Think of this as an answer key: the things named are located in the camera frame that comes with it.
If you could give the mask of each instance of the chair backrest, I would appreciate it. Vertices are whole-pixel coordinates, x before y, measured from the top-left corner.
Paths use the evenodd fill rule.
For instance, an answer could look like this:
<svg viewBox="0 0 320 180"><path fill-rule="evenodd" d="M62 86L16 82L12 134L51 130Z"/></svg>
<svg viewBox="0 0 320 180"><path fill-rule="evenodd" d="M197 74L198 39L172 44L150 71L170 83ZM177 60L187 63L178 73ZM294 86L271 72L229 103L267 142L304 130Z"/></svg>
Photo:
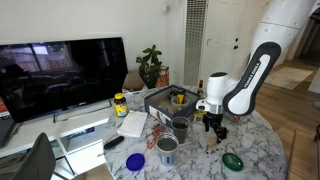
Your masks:
<svg viewBox="0 0 320 180"><path fill-rule="evenodd" d="M41 133L13 180L47 180L51 179L56 166L56 159L51 144L45 133Z"/></svg>

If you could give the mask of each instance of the tv stand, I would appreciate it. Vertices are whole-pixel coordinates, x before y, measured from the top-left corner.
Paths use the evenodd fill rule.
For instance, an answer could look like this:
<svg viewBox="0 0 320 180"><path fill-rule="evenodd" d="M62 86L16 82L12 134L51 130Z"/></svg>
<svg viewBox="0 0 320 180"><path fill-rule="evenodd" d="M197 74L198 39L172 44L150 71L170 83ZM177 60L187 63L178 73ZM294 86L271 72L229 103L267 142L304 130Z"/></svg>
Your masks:
<svg viewBox="0 0 320 180"><path fill-rule="evenodd" d="M50 142L55 144L53 145L57 160L55 171L68 179L73 179L75 176L105 163L103 136L107 133L106 123L114 113L114 108L103 108L59 123L53 123L52 115L26 121L21 125L17 134L12 136L8 144L0 149L0 158L26 151L32 147L36 137L44 132ZM91 127L94 127L94 132L73 138L70 136ZM2 168L0 173L9 172L17 168L18 165L19 163Z"/></svg>
<svg viewBox="0 0 320 180"><path fill-rule="evenodd" d="M112 103L110 99L108 99L106 101L95 103L94 105L87 105L87 106L80 107L78 109L71 109L69 111L54 113L53 123L67 121L69 119L76 119L76 118L79 118L80 116L83 116L84 114L101 111L103 109L110 108L111 106L112 106Z"/></svg>

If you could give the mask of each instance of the yellow bottle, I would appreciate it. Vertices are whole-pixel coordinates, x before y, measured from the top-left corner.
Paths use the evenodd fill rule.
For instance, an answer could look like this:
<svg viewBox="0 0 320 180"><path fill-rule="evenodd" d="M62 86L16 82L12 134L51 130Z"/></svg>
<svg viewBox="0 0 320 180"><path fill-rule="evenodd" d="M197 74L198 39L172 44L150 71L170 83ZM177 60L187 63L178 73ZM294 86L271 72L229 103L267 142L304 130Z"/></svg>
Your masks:
<svg viewBox="0 0 320 180"><path fill-rule="evenodd" d="M114 95L114 109L119 117L124 117L128 115L129 109L127 106L127 100L122 93L117 93Z"/></svg>
<svg viewBox="0 0 320 180"><path fill-rule="evenodd" d="M183 104L183 100L184 100L184 95L186 94L186 90L183 88L180 88L178 91L178 96L177 96L177 104Z"/></svg>

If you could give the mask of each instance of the plant pot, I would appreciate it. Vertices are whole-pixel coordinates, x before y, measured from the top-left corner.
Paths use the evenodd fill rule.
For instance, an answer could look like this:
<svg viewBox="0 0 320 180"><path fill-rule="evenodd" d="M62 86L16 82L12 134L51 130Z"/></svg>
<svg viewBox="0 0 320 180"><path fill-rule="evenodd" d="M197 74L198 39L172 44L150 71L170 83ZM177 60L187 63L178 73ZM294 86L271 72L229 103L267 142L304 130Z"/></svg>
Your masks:
<svg viewBox="0 0 320 180"><path fill-rule="evenodd" d="M147 85L148 89L156 87L157 77L154 74L140 74L140 77Z"/></svg>

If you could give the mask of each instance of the white door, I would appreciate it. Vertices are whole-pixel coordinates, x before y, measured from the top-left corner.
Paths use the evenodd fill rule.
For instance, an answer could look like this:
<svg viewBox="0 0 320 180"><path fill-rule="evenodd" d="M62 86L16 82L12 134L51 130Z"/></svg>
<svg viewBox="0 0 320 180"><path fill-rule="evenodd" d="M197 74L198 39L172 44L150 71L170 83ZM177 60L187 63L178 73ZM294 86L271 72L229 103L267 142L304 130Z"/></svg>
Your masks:
<svg viewBox="0 0 320 180"><path fill-rule="evenodd" d="M215 72L232 73L246 5L247 0L208 1L199 73L200 79L205 83Z"/></svg>

